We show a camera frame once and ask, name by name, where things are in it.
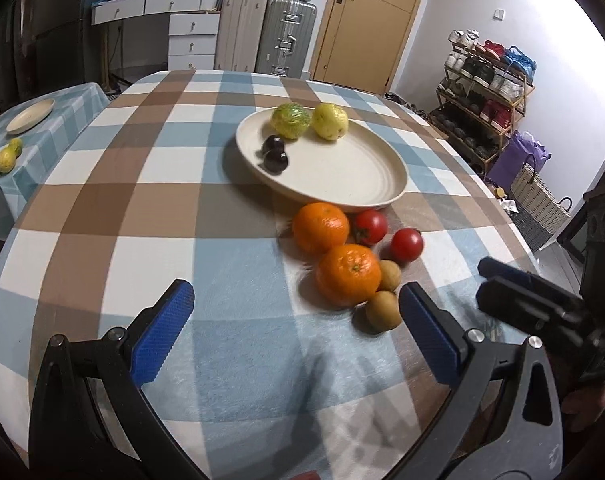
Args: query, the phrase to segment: oval plate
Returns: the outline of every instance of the oval plate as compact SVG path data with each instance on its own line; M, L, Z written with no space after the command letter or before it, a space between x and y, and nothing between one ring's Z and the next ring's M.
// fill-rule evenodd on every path
M54 99L44 99L22 110L7 125L7 135L21 134L36 126L52 112L54 103Z
M405 192L407 168L401 156L354 121L336 142L321 139L312 128L297 140L285 139L289 167L278 175L269 173L260 149L276 134L269 124L273 111L253 113L236 131L242 156L268 186L299 202L330 202L346 212L385 207Z

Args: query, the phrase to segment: purple bag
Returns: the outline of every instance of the purple bag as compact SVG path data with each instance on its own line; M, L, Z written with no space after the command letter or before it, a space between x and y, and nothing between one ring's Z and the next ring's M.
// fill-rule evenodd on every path
M527 155L534 156L537 172L551 158L551 153L548 153L545 147L534 139L532 134L529 132L521 133L517 130L505 151L500 154L499 160L489 170L487 177L502 189L509 190Z

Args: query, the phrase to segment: dark grape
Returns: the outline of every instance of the dark grape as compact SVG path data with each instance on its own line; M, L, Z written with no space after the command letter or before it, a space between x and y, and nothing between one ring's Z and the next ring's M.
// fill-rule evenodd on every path
M271 150L278 150L279 152L284 152L284 140L282 140L277 135L268 136L266 138L266 141L263 142L263 155L266 155L266 152L269 152Z
M282 150L269 150L265 153L265 168L270 173L282 173L289 166L289 158Z

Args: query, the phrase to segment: red tomato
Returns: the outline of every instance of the red tomato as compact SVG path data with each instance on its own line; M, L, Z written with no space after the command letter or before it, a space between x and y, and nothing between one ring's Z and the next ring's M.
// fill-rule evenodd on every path
M387 234L387 218L382 213L368 209L359 213L354 220L354 238L364 245L374 245Z
M391 254L401 262L417 260L425 247L420 231L405 227L400 229L391 239Z

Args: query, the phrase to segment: orange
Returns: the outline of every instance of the orange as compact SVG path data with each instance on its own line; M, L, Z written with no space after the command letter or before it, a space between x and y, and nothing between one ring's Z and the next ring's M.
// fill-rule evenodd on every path
M292 230L294 239L303 251L324 254L347 241L349 220L336 206L314 202L298 211Z
M334 247L316 268L316 284L321 294L336 306L356 306L370 300L380 282L378 258L361 245Z

